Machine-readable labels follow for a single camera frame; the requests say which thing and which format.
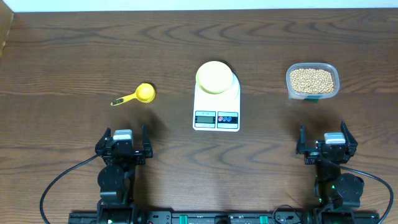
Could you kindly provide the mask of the yellow measuring scoop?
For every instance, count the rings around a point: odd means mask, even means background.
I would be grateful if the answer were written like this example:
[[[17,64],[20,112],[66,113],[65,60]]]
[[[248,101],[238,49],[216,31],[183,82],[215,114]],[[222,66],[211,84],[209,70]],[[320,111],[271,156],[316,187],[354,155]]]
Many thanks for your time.
[[[150,103],[155,99],[155,96],[155,88],[150,83],[142,83],[136,88],[134,93],[113,100],[111,106],[118,106],[131,100]]]

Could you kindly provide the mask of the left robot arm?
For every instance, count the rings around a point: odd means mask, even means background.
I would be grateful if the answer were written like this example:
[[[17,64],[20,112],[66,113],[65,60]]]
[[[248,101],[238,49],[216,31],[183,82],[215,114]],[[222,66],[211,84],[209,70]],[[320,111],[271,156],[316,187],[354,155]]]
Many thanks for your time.
[[[101,200],[97,204],[96,223],[147,223],[147,213],[134,203],[136,167],[153,157],[153,149],[142,127],[142,149],[134,149],[132,130],[107,129],[95,146],[95,153],[106,167],[98,174]]]

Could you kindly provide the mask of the pale yellow bowl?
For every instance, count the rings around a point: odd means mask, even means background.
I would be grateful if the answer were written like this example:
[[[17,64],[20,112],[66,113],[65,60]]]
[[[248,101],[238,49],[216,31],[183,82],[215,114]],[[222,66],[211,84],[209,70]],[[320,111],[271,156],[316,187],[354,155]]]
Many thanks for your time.
[[[219,61],[204,63],[196,74],[197,85],[210,94],[220,94],[233,84],[233,73],[227,64]]]

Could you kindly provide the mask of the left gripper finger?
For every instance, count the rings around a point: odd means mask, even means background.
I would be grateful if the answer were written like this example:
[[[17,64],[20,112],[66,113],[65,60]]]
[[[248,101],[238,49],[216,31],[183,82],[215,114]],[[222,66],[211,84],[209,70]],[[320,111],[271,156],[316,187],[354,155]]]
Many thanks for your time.
[[[95,153],[98,156],[103,155],[105,149],[106,149],[106,143],[108,141],[108,138],[111,137],[111,129],[107,128],[106,131],[104,132],[103,136],[101,137],[101,139],[97,142],[96,146],[95,146]]]
[[[147,133],[147,126],[143,125],[142,127],[142,146],[144,155],[146,158],[153,158],[153,149],[152,144],[150,142],[148,133]]]

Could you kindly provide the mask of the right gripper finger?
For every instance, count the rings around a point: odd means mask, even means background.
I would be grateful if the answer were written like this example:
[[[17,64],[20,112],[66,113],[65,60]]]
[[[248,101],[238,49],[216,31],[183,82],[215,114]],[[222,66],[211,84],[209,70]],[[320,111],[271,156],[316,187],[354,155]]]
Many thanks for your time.
[[[350,155],[354,155],[358,146],[357,140],[353,137],[353,135],[349,132],[346,123],[344,121],[341,122],[341,132],[346,140],[346,148]]]
[[[306,151],[306,139],[304,125],[300,126],[300,136],[296,145],[296,154],[304,154]]]

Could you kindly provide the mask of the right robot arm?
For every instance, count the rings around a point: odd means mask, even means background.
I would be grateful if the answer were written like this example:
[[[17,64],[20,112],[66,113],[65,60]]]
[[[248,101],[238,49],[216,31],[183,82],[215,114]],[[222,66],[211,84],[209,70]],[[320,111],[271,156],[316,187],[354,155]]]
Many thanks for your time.
[[[353,210],[360,207],[364,181],[342,173],[340,165],[354,156],[358,142],[345,122],[339,133],[326,133],[315,147],[306,146],[305,128],[300,127],[296,153],[304,155],[306,165],[316,167],[314,193],[320,205],[304,213],[303,223],[354,223]]]

